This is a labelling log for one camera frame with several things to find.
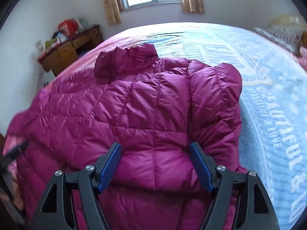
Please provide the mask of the red gift bag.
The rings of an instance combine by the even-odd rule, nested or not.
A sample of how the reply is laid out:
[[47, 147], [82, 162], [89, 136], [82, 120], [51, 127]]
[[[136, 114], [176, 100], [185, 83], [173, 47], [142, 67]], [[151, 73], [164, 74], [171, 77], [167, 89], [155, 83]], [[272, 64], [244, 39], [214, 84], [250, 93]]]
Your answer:
[[75, 21], [75, 19], [68, 19], [62, 21], [58, 25], [58, 30], [61, 31], [67, 37], [71, 37], [75, 35], [76, 31], [78, 30], [78, 23]]

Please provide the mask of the cream wooden headboard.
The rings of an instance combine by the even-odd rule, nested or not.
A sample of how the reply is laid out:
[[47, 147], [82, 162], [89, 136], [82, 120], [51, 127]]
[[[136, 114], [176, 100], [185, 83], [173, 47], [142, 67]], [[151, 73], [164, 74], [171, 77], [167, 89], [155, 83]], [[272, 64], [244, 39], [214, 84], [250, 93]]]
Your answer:
[[304, 20], [302, 15], [292, 15], [292, 14], [285, 14], [282, 15], [276, 19], [274, 19], [271, 23], [273, 24], [282, 24], [286, 26], [299, 26], [303, 30], [306, 31], [307, 24], [306, 21]]

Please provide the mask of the magenta puffer jacket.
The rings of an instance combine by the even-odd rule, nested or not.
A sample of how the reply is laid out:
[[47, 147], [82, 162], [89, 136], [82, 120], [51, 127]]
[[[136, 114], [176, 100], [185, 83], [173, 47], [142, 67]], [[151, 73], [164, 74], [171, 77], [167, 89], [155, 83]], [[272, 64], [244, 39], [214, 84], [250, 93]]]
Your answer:
[[28, 220], [57, 170], [122, 157], [100, 196], [113, 229], [198, 229], [211, 198], [189, 158], [192, 142], [234, 172], [242, 78], [231, 64], [159, 58], [151, 44], [102, 51], [95, 67], [55, 80], [17, 114], [10, 136], [28, 140], [17, 179]]

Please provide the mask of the patterned pillow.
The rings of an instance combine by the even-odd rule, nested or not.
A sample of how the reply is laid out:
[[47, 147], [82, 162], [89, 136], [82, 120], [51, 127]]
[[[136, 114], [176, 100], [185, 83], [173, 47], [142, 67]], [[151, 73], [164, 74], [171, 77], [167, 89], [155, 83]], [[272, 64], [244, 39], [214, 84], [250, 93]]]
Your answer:
[[255, 32], [293, 54], [299, 52], [303, 30], [295, 25], [272, 24], [266, 28], [254, 28]]

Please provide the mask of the blue pink printed bedsheet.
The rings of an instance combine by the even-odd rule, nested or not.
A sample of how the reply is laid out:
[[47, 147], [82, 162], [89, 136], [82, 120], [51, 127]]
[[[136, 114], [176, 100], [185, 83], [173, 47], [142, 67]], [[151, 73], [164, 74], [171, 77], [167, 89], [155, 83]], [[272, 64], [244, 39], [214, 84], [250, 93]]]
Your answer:
[[211, 66], [234, 65], [240, 96], [241, 164], [260, 176], [281, 229], [306, 229], [306, 72], [291, 53], [233, 26], [176, 22], [131, 28], [105, 40], [60, 73], [94, 66], [115, 47], [153, 44], [160, 57], [185, 57]]

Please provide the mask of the left beige curtain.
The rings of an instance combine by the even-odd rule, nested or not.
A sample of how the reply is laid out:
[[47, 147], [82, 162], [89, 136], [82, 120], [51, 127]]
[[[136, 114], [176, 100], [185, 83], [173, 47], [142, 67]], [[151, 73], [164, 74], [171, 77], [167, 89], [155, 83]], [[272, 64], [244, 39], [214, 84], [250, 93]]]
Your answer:
[[102, 0], [108, 25], [117, 25], [122, 22], [117, 0]]

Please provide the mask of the brown wooden desk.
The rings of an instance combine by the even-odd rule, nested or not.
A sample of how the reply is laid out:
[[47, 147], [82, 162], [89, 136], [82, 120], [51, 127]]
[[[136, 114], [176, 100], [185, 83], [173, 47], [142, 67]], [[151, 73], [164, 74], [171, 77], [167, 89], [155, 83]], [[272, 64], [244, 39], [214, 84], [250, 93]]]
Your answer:
[[52, 71], [55, 76], [58, 76], [68, 66], [77, 61], [82, 54], [91, 51], [102, 42], [103, 36], [100, 26], [94, 24], [44, 53], [38, 57], [37, 61], [44, 71]]

